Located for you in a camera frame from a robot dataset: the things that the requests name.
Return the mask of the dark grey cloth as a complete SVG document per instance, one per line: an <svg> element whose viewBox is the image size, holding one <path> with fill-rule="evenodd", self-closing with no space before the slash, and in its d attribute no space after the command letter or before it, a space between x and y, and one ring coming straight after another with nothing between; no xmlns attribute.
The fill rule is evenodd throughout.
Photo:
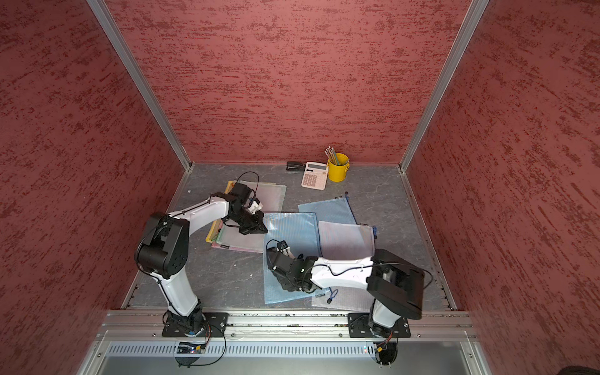
<svg viewBox="0 0 600 375"><path fill-rule="evenodd" d="M281 252L267 252L268 269L278 280L282 289L288 292L293 292L295 290L293 282L288 277L292 264L293 259Z"/></svg>

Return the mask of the yellow mesh document bag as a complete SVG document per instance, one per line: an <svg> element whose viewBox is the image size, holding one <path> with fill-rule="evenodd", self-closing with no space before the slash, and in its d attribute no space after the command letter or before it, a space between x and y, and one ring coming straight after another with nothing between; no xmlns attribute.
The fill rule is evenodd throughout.
<svg viewBox="0 0 600 375"><path fill-rule="evenodd" d="M235 184L235 181L228 181L227 183L227 187L225 189L225 193L229 193L231 191L231 189L233 188ZM206 239L205 241L207 243L214 243L217 240L217 237L219 235L220 229L222 228L223 222L222 220L215 220L214 222L212 222L212 226L208 232L208 234L206 235Z"/></svg>

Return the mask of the clear white mesh document bag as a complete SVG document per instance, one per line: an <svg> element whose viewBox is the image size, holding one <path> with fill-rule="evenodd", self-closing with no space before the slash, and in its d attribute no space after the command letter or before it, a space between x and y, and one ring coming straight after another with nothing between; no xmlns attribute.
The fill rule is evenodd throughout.
<svg viewBox="0 0 600 375"><path fill-rule="evenodd" d="M373 230L366 225L319 222L320 246L322 256L332 260L353 260L371 257L374 254L375 242ZM327 288L317 292L312 298L312 307L317 309L336 309L352 312L369 312L373 304L373 296L364 290L350 287Z"/></svg>

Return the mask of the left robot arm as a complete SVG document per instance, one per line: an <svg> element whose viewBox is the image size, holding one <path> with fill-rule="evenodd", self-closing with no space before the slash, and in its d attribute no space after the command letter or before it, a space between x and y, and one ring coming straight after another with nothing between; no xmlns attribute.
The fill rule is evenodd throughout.
<svg viewBox="0 0 600 375"><path fill-rule="evenodd" d="M263 205L215 194L179 212L156 212L146 223L134 254L137 268L152 278L167 301L166 323L189 337L208 331L200 299L186 274L189 238L215 220L232 221L240 234L265 234Z"/></svg>

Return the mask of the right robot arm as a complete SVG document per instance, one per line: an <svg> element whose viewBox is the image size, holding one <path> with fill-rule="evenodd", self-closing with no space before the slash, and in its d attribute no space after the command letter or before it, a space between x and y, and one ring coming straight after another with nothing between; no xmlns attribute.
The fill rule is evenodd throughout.
<svg viewBox="0 0 600 375"><path fill-rule="evenodd" d="M311 294L328 288L368 292L373 303L366 324L374 337L387 338L398 322L422 318L425 270L387 250L377 249L363 259L331 260L293 258L271 247L266 257L268 270L287 292Z"/></svg>

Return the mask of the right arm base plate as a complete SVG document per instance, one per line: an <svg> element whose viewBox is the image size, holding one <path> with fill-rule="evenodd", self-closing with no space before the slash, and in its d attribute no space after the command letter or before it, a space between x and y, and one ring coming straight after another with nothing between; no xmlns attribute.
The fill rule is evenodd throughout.
<svg viewBox="0 0 600 375"><path fill-rule="evenodd" d="M366 312L350 312L348 332L351 338L410 338L411 331L406 318L400 317L393 327L385 327L375 323Z"/></svg>

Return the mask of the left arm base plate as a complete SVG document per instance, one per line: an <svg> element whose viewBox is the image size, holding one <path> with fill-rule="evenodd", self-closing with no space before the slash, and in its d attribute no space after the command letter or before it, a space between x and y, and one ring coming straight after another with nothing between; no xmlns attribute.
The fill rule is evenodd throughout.
<svg viewBox="0 0 600 375"><path fill-rule="evenodd" d="M221 338L227 329L229 314L197 312L181 317L167 310L163 314L162 336L165 338Z"/></svg>

